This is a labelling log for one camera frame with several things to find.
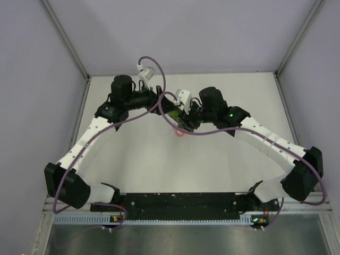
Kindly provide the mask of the green pill bottle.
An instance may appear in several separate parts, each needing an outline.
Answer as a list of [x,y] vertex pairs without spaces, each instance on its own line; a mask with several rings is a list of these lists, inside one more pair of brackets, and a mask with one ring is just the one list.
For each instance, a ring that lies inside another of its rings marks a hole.
[[174,121],[179,122],[180,121],[180,117],[182,116],[182,110],[180,108],[176,108],[176,109],[168,112],[167,115],[171,119],[173,119]]

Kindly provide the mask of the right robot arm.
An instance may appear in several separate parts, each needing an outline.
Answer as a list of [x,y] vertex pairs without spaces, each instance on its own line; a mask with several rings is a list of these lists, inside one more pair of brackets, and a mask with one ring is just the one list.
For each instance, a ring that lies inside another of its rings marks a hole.
[[178,90],[175,100],[183,107],[181,119],[193,131],[202,123],[211,123],[232,137],[253,146],[273,160],[283,170],[270,180],[261,180],[252,188],[248,204],[254,210],[262,209],[268,201],[291,197],[304,201],[323,176],[322,152],[296,145],[276,135],[257,122],[239,106],[229,106],[220,90],[204,88],[199,92],[201,103],[194,101],[187,90]]

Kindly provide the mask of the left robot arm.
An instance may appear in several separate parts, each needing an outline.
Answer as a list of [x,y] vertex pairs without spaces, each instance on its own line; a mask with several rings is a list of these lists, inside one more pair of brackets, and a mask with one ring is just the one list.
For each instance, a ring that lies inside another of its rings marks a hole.
[[[48,194],[54,198],[54,213],[62,212],[56,208],[59,201],[65,203],[67,208],[75,209],[96,202],[102,202],[111,211],[120,206],[118,188],[105,182],[86,181],[85,178],[100,148],[122,124],[142,118],[145,114],[178,110],[178,101],[165,97],[164,86],[152,89],[147,84],[143,79],[140,89],[136,90],[130,76],[116,76],[106,101],[98,107],[82,137],[57,163],[47,164],[44,175]],[[146,113],[129,118],[130,111],[143,108]]]

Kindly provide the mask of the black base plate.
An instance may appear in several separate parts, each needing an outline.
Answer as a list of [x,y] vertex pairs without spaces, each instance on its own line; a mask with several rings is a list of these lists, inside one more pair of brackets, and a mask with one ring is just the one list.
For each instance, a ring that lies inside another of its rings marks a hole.
[[279,209],[278,200],[261,202],[253,193],[126,193],[113,204],[127,211],[128,220],[239,219],[246,212]]

